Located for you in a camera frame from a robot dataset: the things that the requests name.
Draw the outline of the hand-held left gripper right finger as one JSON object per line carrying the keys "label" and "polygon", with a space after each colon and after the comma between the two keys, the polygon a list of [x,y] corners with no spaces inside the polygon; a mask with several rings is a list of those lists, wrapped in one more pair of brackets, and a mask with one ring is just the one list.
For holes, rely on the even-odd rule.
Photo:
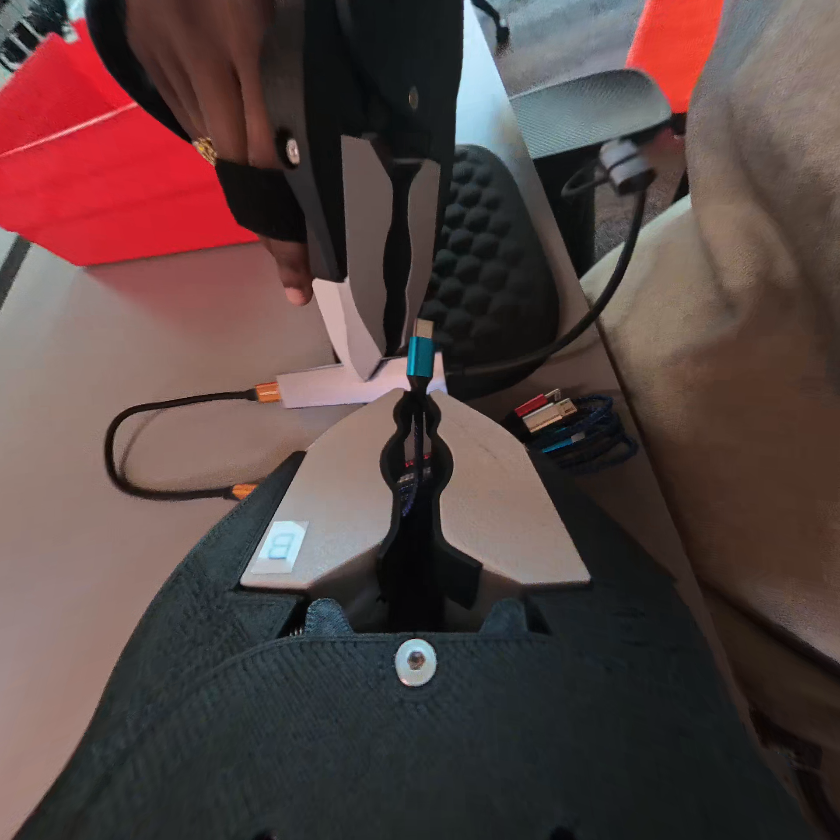
{"label": "hand-held left gripper right finger", "polygon": [[427,398],[426,427],[420,537],[438,628],[471,632],[500,601],[591,584],[522,443],[441,391]]}

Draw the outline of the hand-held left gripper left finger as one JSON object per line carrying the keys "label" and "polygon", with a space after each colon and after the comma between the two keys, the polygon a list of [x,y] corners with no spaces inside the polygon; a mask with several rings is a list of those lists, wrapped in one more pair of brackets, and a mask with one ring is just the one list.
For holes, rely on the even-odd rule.
{"label": "hand-held left gripper left finger", "polygon": [[333,599],[357,630],[384,625],[377,556],[417,495],[414,414],[410,394],[395,388],[311,444],[239,585]]}

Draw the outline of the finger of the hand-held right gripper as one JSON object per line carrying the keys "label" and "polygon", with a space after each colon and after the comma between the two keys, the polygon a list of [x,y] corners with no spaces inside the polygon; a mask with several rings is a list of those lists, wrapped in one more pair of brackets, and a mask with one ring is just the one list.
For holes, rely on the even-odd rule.
{"label": "finger of the hand-held right gripper", "polygon": [[405,339],[408,270],[386,265],[394,186],[373,143],[343,134],[340,152],[346,268],[313,289],[339,361],[367,382]]}
{"label": "finger of the hand-held right gripper", "polygon": [[413,332],[432,273],[440,167],[430,160],[404,160],[398,162],[395,174],[392,324],[394,351],[401,351]]}

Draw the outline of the short black cable orange plugs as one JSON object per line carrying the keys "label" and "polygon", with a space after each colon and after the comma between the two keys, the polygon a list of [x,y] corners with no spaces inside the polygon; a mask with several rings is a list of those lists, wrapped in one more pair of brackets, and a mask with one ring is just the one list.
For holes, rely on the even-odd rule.
{"label": "short black cable orange plugs", "polygon": [[133,483],[118,467],[115,455],[115,438],[124,422],[132,417],[163,411],[175,410],[193,405],[221,402],[251,402],[257,404],[280,403],[280,388],[274,382],[254,385],[242,391],[215,392],[202,395],[189,395],[171,400],[145,402],[129,406],[118,413],[108,425],[103,439],[103,462],[110,483],[123,495],[146,501],[178,502],[200,500],[224,500],[240,502],[247,498],[258,486],[258,481],[239,482],[231,486],[219,486],[192,490],[162,490],[143,487]]}

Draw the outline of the blue usb-c cable teal plug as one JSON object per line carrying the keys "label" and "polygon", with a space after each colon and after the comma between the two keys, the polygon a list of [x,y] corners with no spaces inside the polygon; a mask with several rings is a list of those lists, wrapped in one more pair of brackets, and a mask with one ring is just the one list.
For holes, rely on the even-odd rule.
{"label": "blue usb-c cable teal plug", "polygon": [[429,436],[433,430],[429,412],[428,387],[434,377],[434,323],[418,319],[408,340],[406,380],[409,385],[395,405],[396,442],[388,465],[393,467],[395,500],[400,513],[400,527],[409,521],[426,473],[433,474],[434,444]]}

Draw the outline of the person's right hand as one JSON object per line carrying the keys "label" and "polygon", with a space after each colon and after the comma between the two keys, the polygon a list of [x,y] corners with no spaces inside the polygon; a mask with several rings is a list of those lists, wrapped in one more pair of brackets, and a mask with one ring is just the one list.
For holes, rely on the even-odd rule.
{"label": "person's right hand", "polygon": [[271,1],[128,1],[129,47],[192,140],[217,157],[280,171],[259,57]]}

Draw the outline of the black honeycomb cushion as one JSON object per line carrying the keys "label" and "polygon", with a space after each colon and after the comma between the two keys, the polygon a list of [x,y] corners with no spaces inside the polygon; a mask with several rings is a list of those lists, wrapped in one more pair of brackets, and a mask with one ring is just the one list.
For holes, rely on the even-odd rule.
{"label": "black honeycomb cushion", "polygon": [[479,376],[460,368],[507,363],[558,335],[560,296],[509,169],[475,144],[455,147],[421,319],[434,323],[448,393],[472,401],[507,389],[535,363]]}

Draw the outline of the red plastic bin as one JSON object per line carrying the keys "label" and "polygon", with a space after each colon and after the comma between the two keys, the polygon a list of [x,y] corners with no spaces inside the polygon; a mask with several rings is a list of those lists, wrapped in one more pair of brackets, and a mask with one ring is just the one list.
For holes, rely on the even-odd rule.
{"label": "red plastic bin", "polygon": [[110,77],[86,23],[72,27],[2,87],[2,228],[74,266],[256,242],[212,165]]}

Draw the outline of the orange object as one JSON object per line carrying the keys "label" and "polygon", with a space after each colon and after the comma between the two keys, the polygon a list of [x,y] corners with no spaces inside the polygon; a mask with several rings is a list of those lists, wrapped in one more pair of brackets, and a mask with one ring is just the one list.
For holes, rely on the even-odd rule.
{"label": "orange object", "polygon": [[674,114],[690,98],[714,46],[722,1],[646,1],[625,68],[653,79]]}

